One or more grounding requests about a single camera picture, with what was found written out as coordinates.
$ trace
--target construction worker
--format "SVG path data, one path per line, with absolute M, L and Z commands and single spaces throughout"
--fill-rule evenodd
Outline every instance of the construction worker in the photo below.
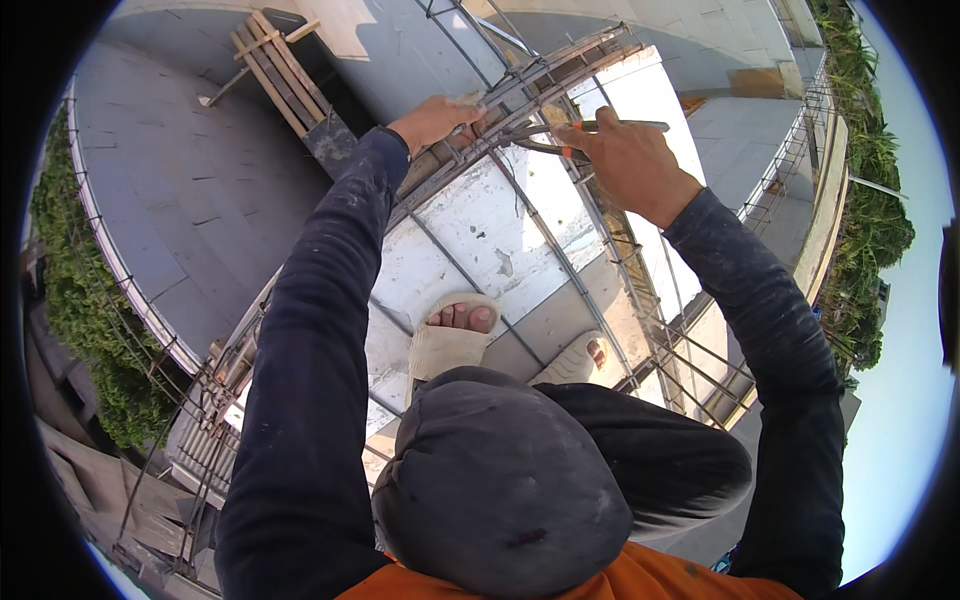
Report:
M 436 96 L 368 132 L 308 218 L 259 338 L 217 530 L 225 597 L 812 598 L 836 588 L 843 390 L 824 334 L 790 274 L 678 167 L 662 133 L 621 124 L 611 108 L 597 110 L 599 133 L 554 135 L 591 158 L 608 202 L 663 229 L 756 378 L 756 490 L 730 574 L 627 539 L 739 503 L 752 469 L 731 435 L 599 386 L 533 388 L 475 357 L 417 382 L 371 502 L 364 344 L 384 230 L 410 157 L 482 115 Z M 495 311 L 438 306 L 418 331 L 486 336 Z M 436 348 L 424 348 L 412 364 L 418 351 L 432 360 Z M 374 547 L 374 522 L 390 555 Z

